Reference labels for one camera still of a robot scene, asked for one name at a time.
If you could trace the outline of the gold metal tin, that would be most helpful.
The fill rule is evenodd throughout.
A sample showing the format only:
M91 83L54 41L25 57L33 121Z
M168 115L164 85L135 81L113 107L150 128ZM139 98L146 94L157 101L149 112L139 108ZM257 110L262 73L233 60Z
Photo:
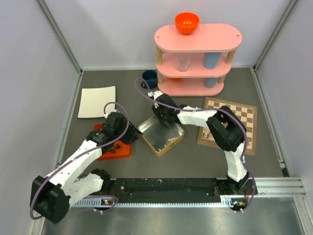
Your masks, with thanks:
M138 126L138 130L143 133L142 138L157 155L162 156L174 145L179 143L184 137L184 130L176 123L162 125L155 116L150 117Z

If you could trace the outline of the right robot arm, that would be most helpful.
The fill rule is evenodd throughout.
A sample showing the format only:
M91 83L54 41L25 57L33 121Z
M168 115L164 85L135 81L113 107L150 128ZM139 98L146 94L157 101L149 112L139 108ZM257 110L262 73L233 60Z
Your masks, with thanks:
M229 190L238 194L246 188L249 179L249 172L244 166L246 128L229 107L202 110L187 105L178 106L169 95L161 91L149 92L148 97L154 100L152 110L160 123L209 129L215 143L225 153Z

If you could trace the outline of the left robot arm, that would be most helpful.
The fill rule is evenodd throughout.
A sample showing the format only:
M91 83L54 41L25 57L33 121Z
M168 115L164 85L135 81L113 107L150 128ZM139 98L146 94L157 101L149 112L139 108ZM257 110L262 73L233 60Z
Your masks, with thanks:
M31 187L30 208L50 222L59 223L69 209L86 196L110 191L111 183L103 170L95 170L85 178L78 177L106 153L116 141L129 145L142 135L118 112L105 116L106 122L91 131L81 146L56 170L45 177L37 176Z

